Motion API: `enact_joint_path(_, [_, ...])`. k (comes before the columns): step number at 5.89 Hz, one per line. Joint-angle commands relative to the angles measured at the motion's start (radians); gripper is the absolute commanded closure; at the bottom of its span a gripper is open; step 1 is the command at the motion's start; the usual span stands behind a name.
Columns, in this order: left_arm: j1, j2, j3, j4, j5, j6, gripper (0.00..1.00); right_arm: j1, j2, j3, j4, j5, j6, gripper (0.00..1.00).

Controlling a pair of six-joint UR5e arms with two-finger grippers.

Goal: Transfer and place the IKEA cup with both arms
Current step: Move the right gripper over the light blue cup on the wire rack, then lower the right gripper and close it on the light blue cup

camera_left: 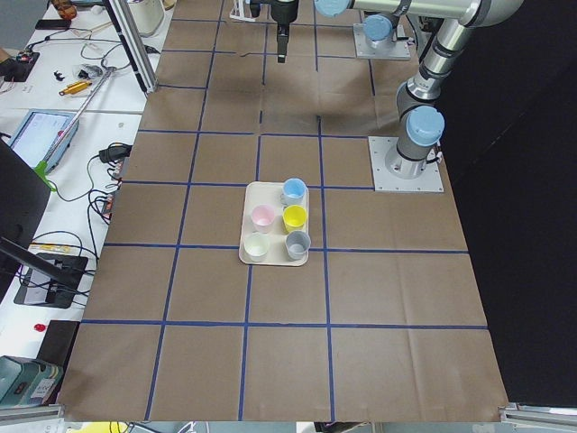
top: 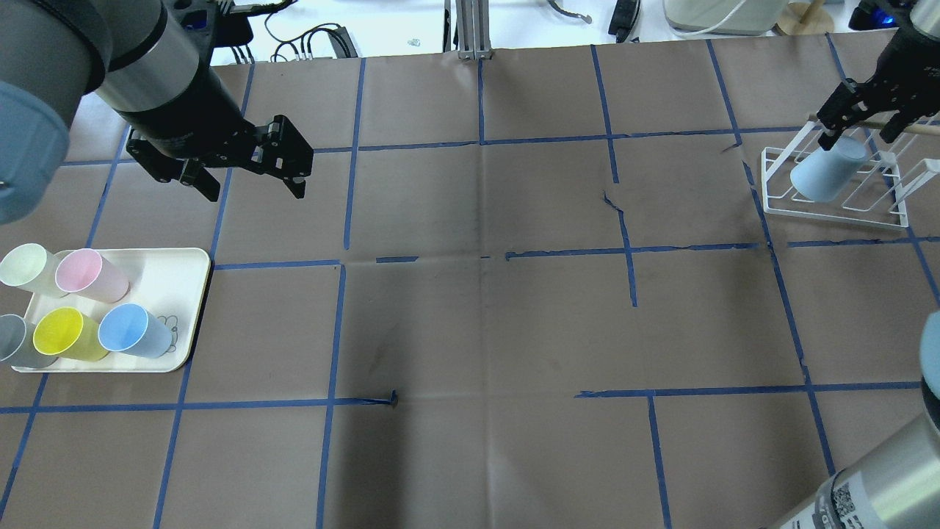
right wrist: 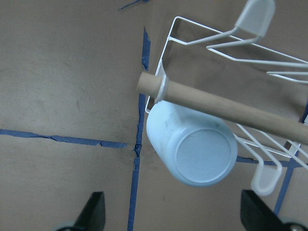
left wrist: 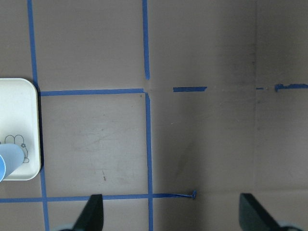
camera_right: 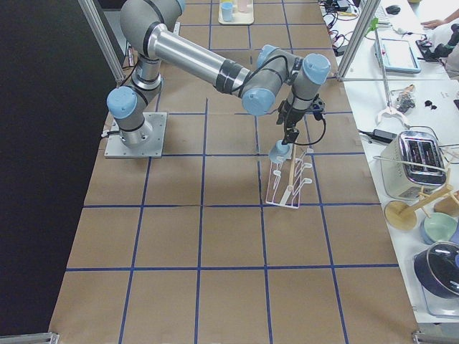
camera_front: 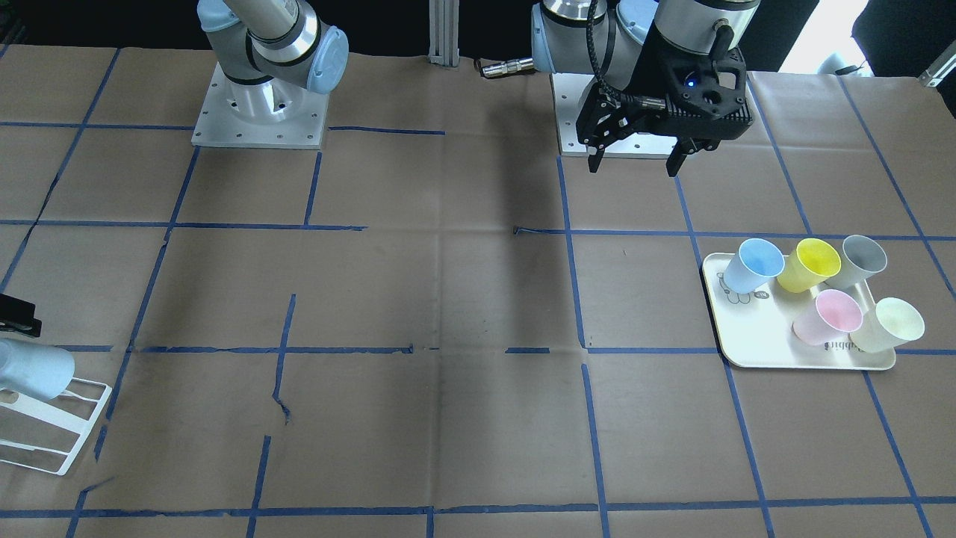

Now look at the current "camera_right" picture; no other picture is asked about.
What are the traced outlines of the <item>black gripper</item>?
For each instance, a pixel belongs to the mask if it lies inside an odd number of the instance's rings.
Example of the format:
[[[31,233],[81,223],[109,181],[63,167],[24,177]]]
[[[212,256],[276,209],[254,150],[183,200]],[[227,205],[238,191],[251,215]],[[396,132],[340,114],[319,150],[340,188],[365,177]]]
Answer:
[[[319,143],[326,134],[324,108],[325,102],[319,96],[316,96],[311,105],[305,110],[295,109],[289,103],[288,99],[283,100],[278,107],[278,119],[276,121],[277,125],[283,126],[284,136],[281,143],[296,143],[299,136],[299,130],[297,129],[296,124],[301,121],[307,113],[312,113],[317,121],[321,121],[323,123],[321,136],[317,140],[313,141],[313,143]]]

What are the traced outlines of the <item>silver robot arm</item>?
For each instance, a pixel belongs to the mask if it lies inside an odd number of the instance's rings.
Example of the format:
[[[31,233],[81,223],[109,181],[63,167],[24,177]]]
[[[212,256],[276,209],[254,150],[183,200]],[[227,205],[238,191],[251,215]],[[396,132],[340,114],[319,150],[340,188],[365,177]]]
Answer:
[[[331,64],[322,54],[306,57],[266,44],[251,71],[173,32],[184,13],[184,1],[126,1],[120,11],[120,27],[138,53],[138,62],[128,84],[110,92],[107,104],[122,133],[144,127],[140,101],[149,103],[161,86],[158,72],[162,61],[211,84],[217,92],[241,99],[254,116],[270,112],[283,85],[290,93],[278,108],[277,123],[283,127],[283,145],[297,143],[296,127],[305,114],[323,122],[319,88]]]

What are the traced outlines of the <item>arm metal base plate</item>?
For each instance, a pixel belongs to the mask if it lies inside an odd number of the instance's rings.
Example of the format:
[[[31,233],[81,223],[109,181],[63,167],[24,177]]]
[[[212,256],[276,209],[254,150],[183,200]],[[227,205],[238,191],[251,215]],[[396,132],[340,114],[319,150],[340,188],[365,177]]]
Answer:
[[[105,147],[106,158],[161,158],[168,113],[144,112],[144,123],[136,131],[119,128],[114,120]]]

